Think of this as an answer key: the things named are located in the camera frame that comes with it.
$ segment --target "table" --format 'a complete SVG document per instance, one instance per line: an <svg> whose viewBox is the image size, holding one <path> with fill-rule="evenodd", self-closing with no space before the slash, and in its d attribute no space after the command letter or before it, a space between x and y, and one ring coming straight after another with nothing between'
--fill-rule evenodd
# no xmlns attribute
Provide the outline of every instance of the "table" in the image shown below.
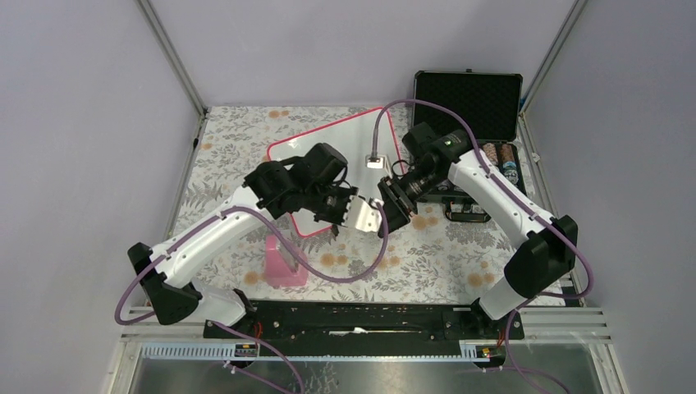
<svg viewBox="0 0 696 394"><path fill-rule="evenodd" d="M214 107L200 137L199 151L181 202L174 233L212 212L265 158L274 141L363 112L353 107ZM396 134L408 131L410 111L390 110ZM535 192L522 144L521 172L528 195ZM264 242L269 231L252 231L215 257L198 278L224 289L241 289L252 299L334 300L468 304L501 277L513 250L494 222L455 223L438 204L419 204L420 215L389 236L378 269L351 284L336 284L309 275L306 286L273 288L263 277ZM341 230L302 239L286 216L276 220L283 234L299 245L309 263L334 277L349 277L372 264L381 240L359 231ZM560 292L554 284L551 291ZM543 297L533 305L563 305Z"/></svg>

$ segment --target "red border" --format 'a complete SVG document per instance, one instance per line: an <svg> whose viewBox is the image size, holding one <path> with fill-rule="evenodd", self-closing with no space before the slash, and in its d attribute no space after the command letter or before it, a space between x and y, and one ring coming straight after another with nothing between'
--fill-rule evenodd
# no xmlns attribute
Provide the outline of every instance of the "red border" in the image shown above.
<svg viewBox="0 0 696 394"><path fill-rule="evenodd" d="M337 125L338 123L342 123L342 122L344 122L344 121L349 121L350 119L353 119L353 118L355 118L355 117L362 117L363 115L365 115L365 114L367 114L367 113L379 111L379 110L381 110L382 108L383 108L383 107L372 108L372 109L369 109L369 110L364 111L364 112L361 112L361 113L356 113L356 114L353 115L353 116L345 117L345 118L343 118L343 119L339 119L339 120L337 120L337 121L333 121L333 122L331 122L331 123L328 123L327 125L317 127L316 129L312 129L312 130L310 130L310 131L305 131L304 133L299 133L298 135L293 135L292 137L287 137L287 138L285 138L284 140L276 141L276 142L270 144L270 145L268 146L268 148L266 148L266 156L268 156L268 159L272 160L272 158L271 158L271 148L274 147L274 146L276 146L276 145L278 145L278 144L285 143L285 142L287 142L287 141L289 141L289 140L294 140L295 138L301 137L302 135L307 135L307 134L309 134L309 133L314 133L315 131L320 131L320 130L325 129L325 128L329 127L329 126L334 126L334 125ZM387 111L387 120L389 121L389 128L391 129L391 137L394 139L394 146L396 147L396 156L399 158L399 160L401 160L401 152L399 151L399 142L398 142L398 140L396 139L396 132L394 131L394 124L392 123L392 115L389 113L389 111ZM404 163L401 162L401 163L399 163L399 164L401 165L401 173L403 174L403 173L406 171L406 169L404 168ZM321 230L315 231L315 232L313 232L313 233L311 233L311 234L309 234L309 235L306 236L306 235L303 235L302 233L300 233L300 229L297 227L297 222L295 222L295 218L294 218L292 215L290 215L290 220L292 221L293 226L295 226L295 231L297 231L297 234L298 234L301 238L309 238L309 237L311 237L311 236L316 236L317 234L319 234L319 233L321 233L321 232L324 232L324 231L326 231L326 230L328 230L328 229L331 228L331 226L329 226L329 227L323 228L323 229L321 229Z"/></svg>

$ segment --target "white wall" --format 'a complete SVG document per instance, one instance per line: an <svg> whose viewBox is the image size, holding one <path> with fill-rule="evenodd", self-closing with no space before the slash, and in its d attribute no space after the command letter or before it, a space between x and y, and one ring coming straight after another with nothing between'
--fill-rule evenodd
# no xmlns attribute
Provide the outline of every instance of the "white wall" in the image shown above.
<svg viewBox="0 0 696 394"><path fill-rule="evenodd" d="M208 105L386 103L418 70L534 77L573 0L153 0Z"/></svg>
<svg viewBox="0 0 696 394"><path fill-rule="evenodd" d="M528 118L631 392L692 392L696 2L589 2Z"/></svg>
<svg viewBox="0 0 696 394"><path fill-rule="evenodd" d="M89 393L196 115L133 1L3 2L0 392Z"/></svg>

